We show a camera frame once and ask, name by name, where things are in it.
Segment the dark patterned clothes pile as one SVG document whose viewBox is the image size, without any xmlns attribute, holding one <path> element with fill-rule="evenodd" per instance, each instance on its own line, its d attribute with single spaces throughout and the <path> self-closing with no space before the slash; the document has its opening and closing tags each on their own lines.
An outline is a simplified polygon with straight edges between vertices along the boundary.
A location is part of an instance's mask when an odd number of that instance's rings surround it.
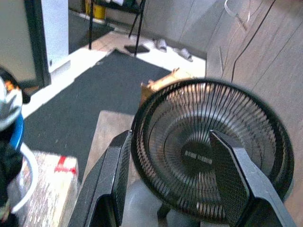
<svg viewBox="0 0 303 227">
<path fill-rule="evenodd" d="M 22 104 L 29 101 L 12 74 L 0 67 L 0 227 L 19 227 L 18 217 L 10 211 L 8 185 L 20 172 L 23 155 L 10 140 Z"/>
</svg>

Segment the brown cardboard box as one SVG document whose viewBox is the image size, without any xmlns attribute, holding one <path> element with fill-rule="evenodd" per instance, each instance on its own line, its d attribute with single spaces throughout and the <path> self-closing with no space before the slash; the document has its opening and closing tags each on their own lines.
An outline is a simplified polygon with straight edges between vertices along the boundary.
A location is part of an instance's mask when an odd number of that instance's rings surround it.
<svg viewBox="0 0 303 227">
<path fill-rule="evenodd" d="M 143 82 L 140 84 L 141 87 L 141 100 L 140 105 L 142 104 L 155 92 L 161 90 L 162 88 L 173 84 L 175 82 L 180 82 L 187 79 L 199 79 L 204 78 L 205 75 L 201 72 L 189 71 L 186 69 L 175 68 L 168 75 L 158 79 L 158 80 L 149 80 L 147 84 Z"/>
</svg>

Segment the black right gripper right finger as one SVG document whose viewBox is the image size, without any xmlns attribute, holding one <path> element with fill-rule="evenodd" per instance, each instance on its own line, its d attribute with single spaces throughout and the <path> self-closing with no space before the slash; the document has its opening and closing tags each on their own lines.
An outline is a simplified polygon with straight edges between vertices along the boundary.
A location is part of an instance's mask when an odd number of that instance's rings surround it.
<svg viewBox="0 0 303 227">
<path fill-rule="evenodd" d="M 216 183 L 230 227 L 296 227 L 266 175 L 234 138 L 211 130 Z"/>
</svg>

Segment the dark grey floor mat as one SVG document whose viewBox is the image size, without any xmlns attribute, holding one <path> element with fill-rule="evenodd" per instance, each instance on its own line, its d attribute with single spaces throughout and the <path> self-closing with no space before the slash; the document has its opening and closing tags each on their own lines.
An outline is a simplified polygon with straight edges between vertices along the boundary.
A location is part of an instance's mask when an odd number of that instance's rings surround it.
<svg viewBox="0 0 303 227">
<path fill-rule="evenodd" d="M 140 84 L 168 73 L 113 51 L 24 120 L 24 142 L 32 150 L 76 157 L 82 178 L 99 113 L 108 110 L 135 114 Z"/>
</svg>

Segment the yellow container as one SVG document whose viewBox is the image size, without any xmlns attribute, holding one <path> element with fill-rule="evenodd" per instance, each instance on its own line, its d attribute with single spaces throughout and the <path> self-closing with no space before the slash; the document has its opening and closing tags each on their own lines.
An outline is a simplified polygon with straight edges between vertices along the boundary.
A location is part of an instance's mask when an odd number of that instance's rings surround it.
<svg viewBox="0 0 303 227">
<path fill-rule="evenodd" d="M 90 0 L 85 0 L 85 14 L 90 15 Z M 96 19 L 104 20 L 106 18 L 106 8 L 94 3 L 93 17 Z"/>
</svg>

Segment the black round floor fan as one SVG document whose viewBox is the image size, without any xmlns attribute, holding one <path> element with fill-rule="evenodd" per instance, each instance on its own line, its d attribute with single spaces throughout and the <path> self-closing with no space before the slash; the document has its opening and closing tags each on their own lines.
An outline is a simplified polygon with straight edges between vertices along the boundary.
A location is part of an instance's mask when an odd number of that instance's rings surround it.
<svg viewBox="0 0 303 227">
<path fill-rule="evenodd" d="M 241 86 L 212 78 L 170 84 L 143 102 L 132 130 L 139 176 L 169 209 L 197 221 L 227 223 L 211 130 L 239 140 L 280 198 L 286 198 L 294 174 L 288 132 L 264 100 Z"/>
</svg>

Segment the blue laundry basket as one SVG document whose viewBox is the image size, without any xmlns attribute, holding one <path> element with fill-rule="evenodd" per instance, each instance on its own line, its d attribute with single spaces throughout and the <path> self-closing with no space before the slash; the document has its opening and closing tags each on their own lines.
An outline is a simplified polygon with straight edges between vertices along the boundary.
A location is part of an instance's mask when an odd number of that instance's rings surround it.
<svg viewBox="0 0 303 227">
<path fill-rule="evenodd" d="M 10 145 L 16 151 L 20 151 L 24 138 L 24 130 L 25 130 L 24 119 L 22 114 L 20 114 L 12 124 L 11 137 L 9 140 Z"/>
</svg>

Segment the grey slipper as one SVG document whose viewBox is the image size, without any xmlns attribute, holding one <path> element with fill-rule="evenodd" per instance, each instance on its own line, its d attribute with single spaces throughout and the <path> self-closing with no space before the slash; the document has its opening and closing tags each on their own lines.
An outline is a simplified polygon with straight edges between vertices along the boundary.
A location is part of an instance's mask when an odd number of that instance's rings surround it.
<svg viewBox="0 0 303 227">
<path fill-rule="evenodd" d="M 161 52 L 167 52 L 167 44 L 164 39 L 155 39 L 154 45 L 157 50 Z"/>
<path fill-rule="evenodd" d="M 173 48 L 173 51 L 177 53 L 180 57 L 184 58 L 185 60 L 189 62 L 193 62 L 192 55 L 186 48 L 183 49 Z"/>
</svg>

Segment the black metal rack frame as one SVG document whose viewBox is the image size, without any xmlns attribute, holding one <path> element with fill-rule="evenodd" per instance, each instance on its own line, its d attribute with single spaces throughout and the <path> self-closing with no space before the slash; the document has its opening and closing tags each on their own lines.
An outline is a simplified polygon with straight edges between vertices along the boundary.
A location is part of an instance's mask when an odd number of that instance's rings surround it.
<svg viewBox="0 0 303 227">
<path fill-rule="evenodd" d="M 96 3 L 99 6 L 122 11 L 125 13 L 130 13 L 135 15 L 134 22 L 132 24 L 131 30 L 129 32 L 128 38 L 131 37 L 133 34 L 134 27 L 136 25 L 136 22 L 139 18 L 139 25 L 138 25 L 138 31 L 136 36 L 136 43 L 135 45 L 131 46 L 125 46 L 125 49 L 129 53 L 133 53 L 134 57 L 137 56 L 139 53 L 139 41 L 141 36 L 141 29 L 143 24 L 143 15 L 144 15 L 144 9 L 145 9 L 145 3 L 146 0 L 141 0 L 140 3 L 138 3 L 137 0 L 89 0 L 89 50 L 92 49 L 92 30 L 93 30 L 93 8 L 94 4 Z"/>
</svg>

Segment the white cabinet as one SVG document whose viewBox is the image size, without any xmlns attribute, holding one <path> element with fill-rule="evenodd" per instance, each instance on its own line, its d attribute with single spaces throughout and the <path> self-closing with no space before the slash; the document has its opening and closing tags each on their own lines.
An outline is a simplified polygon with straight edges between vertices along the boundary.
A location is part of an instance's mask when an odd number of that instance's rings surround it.
<svg viewBox="0 0 303 227">
<path fill-rule="evenodd" d="M 69 55 L 68 0 L 41 0 L 48 71 L 66 63 Z"/>
</svg>

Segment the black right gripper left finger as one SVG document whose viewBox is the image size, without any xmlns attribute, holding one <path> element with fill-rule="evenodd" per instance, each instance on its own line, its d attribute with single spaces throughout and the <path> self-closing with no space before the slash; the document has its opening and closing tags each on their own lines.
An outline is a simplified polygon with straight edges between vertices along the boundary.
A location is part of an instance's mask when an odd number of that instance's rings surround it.
<svg viewBox="0 0 303 227">
<path fill-rule="evenodd" d="M 68 227 L 121 226 L 131 142 L 131 130 L 111 140 L 82 185 Z"/>
</svg>

